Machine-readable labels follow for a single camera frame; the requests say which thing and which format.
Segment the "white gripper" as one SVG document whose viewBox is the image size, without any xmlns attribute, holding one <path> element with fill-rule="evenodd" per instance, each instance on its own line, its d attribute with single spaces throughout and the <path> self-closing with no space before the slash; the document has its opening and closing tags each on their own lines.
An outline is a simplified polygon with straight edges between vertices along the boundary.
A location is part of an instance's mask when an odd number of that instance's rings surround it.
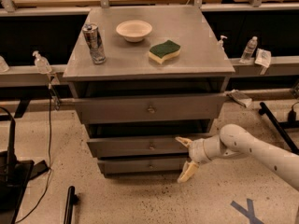
<svg viewBox="0 0 299 224">
<path fill-rule="evenodd" d="M 211 159 L 205 152 L 205 140 L 197 139 L 191 140 L 185 137 L 176 137 L 176 140 L 180 142 L 189 150 L 189 157 L 192 161 L 186 161 L 183 165 L 182 172 L 178 177 L 179 183 L 187 182 L 198 170 L 199 165 L 207 164 L 211 162 Z"/>
</svg>

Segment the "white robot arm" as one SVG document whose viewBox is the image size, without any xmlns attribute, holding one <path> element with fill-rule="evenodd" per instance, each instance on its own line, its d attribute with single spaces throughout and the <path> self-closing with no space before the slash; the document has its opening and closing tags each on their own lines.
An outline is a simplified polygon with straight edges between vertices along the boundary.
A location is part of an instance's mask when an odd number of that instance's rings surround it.
<svg viewBox="0 0 299 224">
<path fill-rule="evenodd" d="M 236 124 L 176 140 L 188 151 L 178 182 L 203 189 L 185 201 L 190 224 L 298 224 L 298 154 Z"/>
</svg>

